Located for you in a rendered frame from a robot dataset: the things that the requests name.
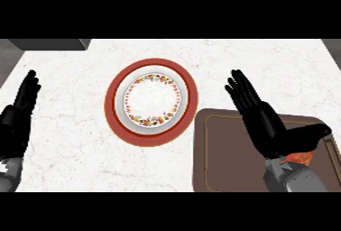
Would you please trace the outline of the brown rectangular tray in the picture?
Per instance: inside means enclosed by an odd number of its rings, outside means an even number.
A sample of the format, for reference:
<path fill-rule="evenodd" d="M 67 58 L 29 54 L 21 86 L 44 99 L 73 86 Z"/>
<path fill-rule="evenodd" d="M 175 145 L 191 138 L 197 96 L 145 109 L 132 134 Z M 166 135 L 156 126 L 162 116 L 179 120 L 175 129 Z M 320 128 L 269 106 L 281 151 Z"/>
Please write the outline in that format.
<path fill-rule="evenodd" d="M 341 192 L 341 153 L 334 136 L 320 141 L 311 163 L 331 192 Z M 196 119 L 194 191 L 268 192 L 266 159 L 256 151 L 240 112 L 204 108 Z"/>

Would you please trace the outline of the red round placemat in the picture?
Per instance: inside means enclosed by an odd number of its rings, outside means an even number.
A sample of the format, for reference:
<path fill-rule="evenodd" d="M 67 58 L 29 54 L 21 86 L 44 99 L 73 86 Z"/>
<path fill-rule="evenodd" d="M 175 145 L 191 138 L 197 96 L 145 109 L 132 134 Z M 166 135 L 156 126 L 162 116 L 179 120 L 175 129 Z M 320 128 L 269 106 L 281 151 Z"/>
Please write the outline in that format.
<path fill-rule="evenodd" d="M 110 85 L 104 111 L 119 138 L 156 147 L 173 141 L 193 123 L 199 88 L 187 69 L 154 58 L 132 63 Z"/>

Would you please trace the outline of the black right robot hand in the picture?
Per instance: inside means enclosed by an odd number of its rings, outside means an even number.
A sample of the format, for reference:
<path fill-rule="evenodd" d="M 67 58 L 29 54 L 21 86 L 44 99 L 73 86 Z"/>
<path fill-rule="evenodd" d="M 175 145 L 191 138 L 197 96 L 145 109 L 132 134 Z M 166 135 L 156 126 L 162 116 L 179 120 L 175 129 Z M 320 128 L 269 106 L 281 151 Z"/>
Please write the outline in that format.
<path fill-rule="evenodd" d="M 333 133 L 327 124 L 289 129 L 271 104 L 262 100 L 253 83 L 240 69 L 231 71 L 225 90 L 240 111 L 256 150 L 268 159 L 312 152 L 321 139 Z"/>

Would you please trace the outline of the orange sweet potato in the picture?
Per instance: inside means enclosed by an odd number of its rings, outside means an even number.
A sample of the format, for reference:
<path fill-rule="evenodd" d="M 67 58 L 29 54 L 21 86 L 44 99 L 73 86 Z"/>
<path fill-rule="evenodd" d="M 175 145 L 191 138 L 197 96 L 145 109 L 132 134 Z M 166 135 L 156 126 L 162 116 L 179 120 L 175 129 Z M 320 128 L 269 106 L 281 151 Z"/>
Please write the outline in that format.
<path fill-rule="evenodd" d="M 314 152 L 297 152 L 286 156 L 281 162 L 283 163 L 293 162 L 293 163 L 299 163 L 299 164 L 309 166 L 312 163 L 312 160 L 314 160 Z"/>

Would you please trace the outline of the dark grey box appliance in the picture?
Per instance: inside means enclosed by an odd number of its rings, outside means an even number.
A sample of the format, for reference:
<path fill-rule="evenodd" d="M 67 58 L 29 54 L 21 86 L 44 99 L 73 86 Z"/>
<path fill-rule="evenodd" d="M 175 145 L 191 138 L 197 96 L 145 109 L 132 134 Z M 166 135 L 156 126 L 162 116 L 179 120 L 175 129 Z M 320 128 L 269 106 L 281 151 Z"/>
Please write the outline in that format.
<path fill-rule="evenodd" d="M 23 51 L 85 51 L 91 39 L 11 39 Z"/>

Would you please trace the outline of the white floral rimmed plate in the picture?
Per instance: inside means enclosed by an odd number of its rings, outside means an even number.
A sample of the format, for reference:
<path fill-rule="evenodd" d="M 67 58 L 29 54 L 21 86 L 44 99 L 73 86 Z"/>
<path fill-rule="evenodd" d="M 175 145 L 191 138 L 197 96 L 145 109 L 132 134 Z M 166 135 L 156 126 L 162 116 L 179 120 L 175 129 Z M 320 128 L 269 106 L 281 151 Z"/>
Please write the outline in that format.
<path fill-rule="evenodd" d="M 138 68 L 125 78 L 116 94 L 122 124 L 138 134 L 162 134 L 181 121 L 188 89 L 181 74 L 169 67 Z"/>

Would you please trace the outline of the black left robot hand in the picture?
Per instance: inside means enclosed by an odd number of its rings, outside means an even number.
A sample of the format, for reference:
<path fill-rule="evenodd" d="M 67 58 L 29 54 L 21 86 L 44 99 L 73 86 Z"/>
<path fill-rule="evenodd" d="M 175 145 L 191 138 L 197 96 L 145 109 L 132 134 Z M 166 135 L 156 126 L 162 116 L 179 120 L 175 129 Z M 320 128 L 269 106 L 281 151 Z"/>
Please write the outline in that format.
<path fill-rule="evenodd" d="M 15 102 L 0 113 L 0 160 L 24 157 L 41 88 L 36 71 L 32 70 L 21 83 Z"/>

